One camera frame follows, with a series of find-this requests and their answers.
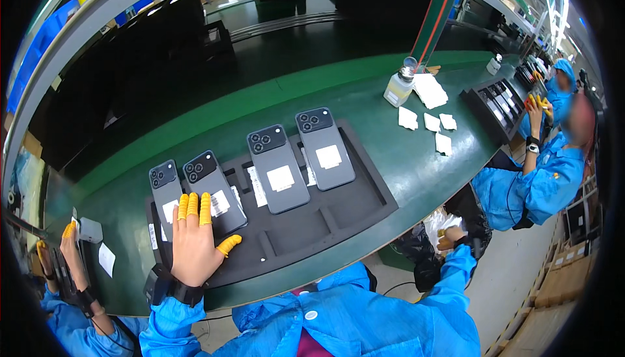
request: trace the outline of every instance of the smartphone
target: smartphone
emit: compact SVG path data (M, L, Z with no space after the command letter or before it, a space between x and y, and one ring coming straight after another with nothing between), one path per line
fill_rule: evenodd
M201 198L211 195L213 235L220 238L247 224L243 207L230 190L230 184L211 150L207 150L183 166L191 190Z
M328 108L317 108L295 115L308 162L319 190L328 190L355 179L339 128Z
M174 206L178 205L183 190L180 187L180 179L176 171L176 162L168 160L165 163L152 168L149 172L152 196L158 211L160 226L165 231L169 242L173 241Z
M291 144L282 125L247 135L247 146L270 212L278 214L310 201Z

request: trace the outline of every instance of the paper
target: paper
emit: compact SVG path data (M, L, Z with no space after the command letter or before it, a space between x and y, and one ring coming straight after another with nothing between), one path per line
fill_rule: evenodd
M457 129L456 120L452 115L439 114L438 117L441 119L442 127L447 130Z
M306 154L306 150L303 147L300 148L300 151L302 151L302 156L304 157L304 161L306 162L306 172L308 172L308 185L307 186L314 186L317 184L317 178L315 177L313 168L311 167L311 164L308 161L308 155Z
M441 130L441 120L431 116L427 113L423 113L423 120L426 121L426 128L432 132L439 132Z
M160 240L167 242L167 235L165 235L165 229L163 229L162 224L160 225Z
M98 251L98 260L100 265L106 270L111 278L113 278L113 265L115 264L115 254L102 242Z
M256 206L267 205L267 197L265 197L265 190L262 188L261 180L258 178L258 172L256 166L251 166L247 169L249 179L252 181L252 189L254 189L254 196L256 197Z
M451 155L451 138L440 133L436 133L434 136L436 137L436 151L446 156Z
M286 190L295 183L289 166L278 167L275 170L267 172L267 178L270 180L271 189L273 191Z
M319 164L326 170L340 165L343 161L340 158L339 149L336 144L315 150L315 153L317 154Z
M399 125L413 131L419 127L417 113L406 108L399 107Z
M442 89L441 85L431 73L418 73L414 75L412 88L428 109L442 106L449 100L447 93Z
M228 212L228 208L230 208L230 203L228 202L228 198L224 194L223 190L219 190L217 193L213 193L211 195L211 216L218 217Z
M150 242L152 243L152 250L157 250L158 244L156 244L156 233L154 232L154 225L150 223L147 225L147 228L150 230Z
M178 205L177 199L162 206L162 211L165 213L165 219L169 224L174 222L174 206L176 205Z

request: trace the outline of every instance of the gray device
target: gray device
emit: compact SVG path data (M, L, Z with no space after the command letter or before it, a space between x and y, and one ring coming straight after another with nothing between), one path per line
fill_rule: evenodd
M328 190L355 180L339 129L326 107L295 115L304 150L319 190Z
M282 125L248 134L247 146L271 213L288 211L310 201L308 188Z
M203 193L211 195L213 235L221 238L247 224L243 207L230 189L226 176L211 150L207 150L183 166L191 190L200 199Z
M149 172L152 196L158 211L160 225L165 231L165 236L169 242L173 241L173 216L174 205L178 205L183 190L180 187L180 179L176 171L176 162L172 159L152 168ZM159 226L154 226L154 231L158 233Z

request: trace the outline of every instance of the barcode label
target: barcode label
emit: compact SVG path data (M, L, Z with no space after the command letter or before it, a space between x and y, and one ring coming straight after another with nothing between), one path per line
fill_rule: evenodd
M154 232L154 225L148 224L147 228L150 230L150 242L152 242L152 250L157 250L158 245L156 244L156 234Z
M211 216L218 217L228 212L230 203L224 194L223 190L219 190L217 193L211 195Z
M314 186L317 184L317 178L314 175L314 171L311 168L311 164L308 161L308 155L306 154L306 150L302 147L300 148L300 150L302 151L302 156L304 157L304 161L306 162L306 171L308 172L308 185L307 186Z
M262 189L261 180L258 178L258 172L256 166L251 166L247 169L249 179L252 180L252 189L254 189L254 196L256 197L256 206L267 205L267 197L265 197L265 191Z

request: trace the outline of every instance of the black case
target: black case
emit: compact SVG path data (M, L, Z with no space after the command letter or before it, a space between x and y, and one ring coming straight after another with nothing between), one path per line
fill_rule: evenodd
M226 180L239 192L247 226L236 231L243 241L211 276L209 288L243 281L301 261L355 236L399 208L347 121L339 119L336 123L354 167L355 180L325 191L308 186L310 202L292 210L271 214L267 206L257 207L246 170L253 166L249 154L221 164ZM289 142L308 184L299 135L290 136ZM188 193L186 181L181 184ZM154 258L171 268L171 243L160 238L158 213L152 197L146 198L146 217L148 224L157 226L150 231L157 247Z

